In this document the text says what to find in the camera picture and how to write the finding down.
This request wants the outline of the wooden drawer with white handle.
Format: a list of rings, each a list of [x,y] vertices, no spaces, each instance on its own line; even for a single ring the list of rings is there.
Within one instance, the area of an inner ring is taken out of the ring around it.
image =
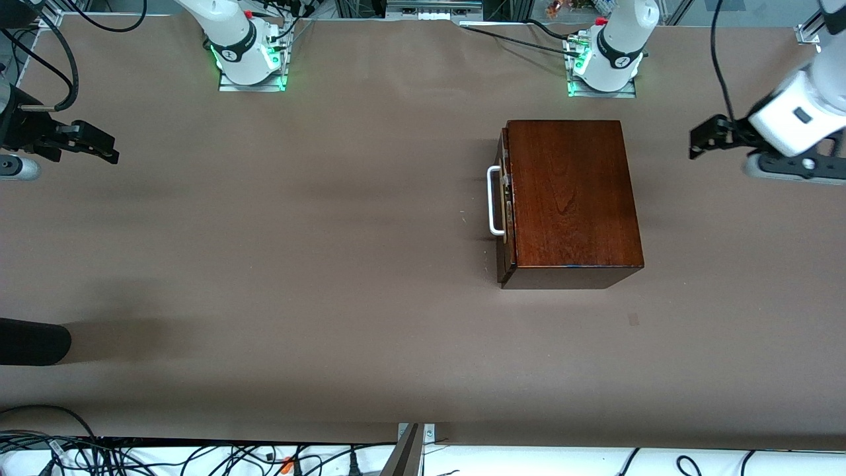
[[[494,163],[486,172],[488,228],[496,241],[496,281],[504,288],[517,267],[508,128],[502,128]]]

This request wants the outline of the dark wooden drawer cabinet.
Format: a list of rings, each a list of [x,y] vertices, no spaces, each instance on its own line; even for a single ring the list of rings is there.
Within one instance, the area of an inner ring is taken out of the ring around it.
[[[602,290],[644,268],[617,120],[510,120],[517,267],[504,290]]]

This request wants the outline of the black cylinder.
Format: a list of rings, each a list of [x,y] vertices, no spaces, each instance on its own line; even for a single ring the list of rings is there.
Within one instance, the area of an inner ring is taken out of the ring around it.
[[[69,329],[0,317],[0,366],[52,366],[69,353]]]

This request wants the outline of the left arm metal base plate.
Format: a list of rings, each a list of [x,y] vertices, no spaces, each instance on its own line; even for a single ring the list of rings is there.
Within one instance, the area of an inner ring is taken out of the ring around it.
[[[597,57],[590,48],[590,33],[579,30],[575,35],[568,35],[562,40],[565,52],[575,52],[576,56],[565,57],[564,64],[567,72],[567,88],[570,97],[592,97],[593,99],[634,99],[636,97],[635,75],[638,69],[634,67],[628,73],[627,82],[615,91],[602,91],[590,85],[582,75],[589,69],[590,62]]]

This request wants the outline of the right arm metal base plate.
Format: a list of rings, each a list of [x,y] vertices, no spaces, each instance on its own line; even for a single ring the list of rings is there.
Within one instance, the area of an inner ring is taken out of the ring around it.
[[[292,33],[283,34],[266,19],[250,19],[250,35],[232,46],[211,43],[220,70],[220,91],[284,91],[287,87]]]

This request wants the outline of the grey metal rail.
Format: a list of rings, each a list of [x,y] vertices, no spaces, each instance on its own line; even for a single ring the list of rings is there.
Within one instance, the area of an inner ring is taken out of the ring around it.
[[[385,19],[483,21],[482,0],[385,0]]]

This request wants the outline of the aluminium profile with bracket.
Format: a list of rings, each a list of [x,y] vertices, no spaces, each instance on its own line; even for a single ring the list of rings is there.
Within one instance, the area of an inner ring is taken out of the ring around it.
[[[435,443],[435,424],[399,424],[398,442],[379,476],[423,476],[425,447]]]

